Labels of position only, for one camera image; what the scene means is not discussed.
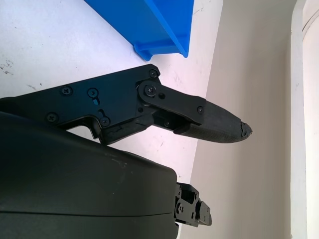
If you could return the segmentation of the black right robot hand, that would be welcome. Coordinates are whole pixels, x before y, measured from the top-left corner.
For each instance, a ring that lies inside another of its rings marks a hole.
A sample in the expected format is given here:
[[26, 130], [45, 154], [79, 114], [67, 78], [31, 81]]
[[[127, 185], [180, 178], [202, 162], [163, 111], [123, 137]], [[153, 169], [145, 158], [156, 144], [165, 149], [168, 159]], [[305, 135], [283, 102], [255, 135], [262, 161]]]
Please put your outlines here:
[[173, 169], [111, 144], [152, 125], [217, 143], [252, 129], [159, 76], [148, 64], [1, 99], [1, 238], [174, 239], [180, 224], [212, 224]]

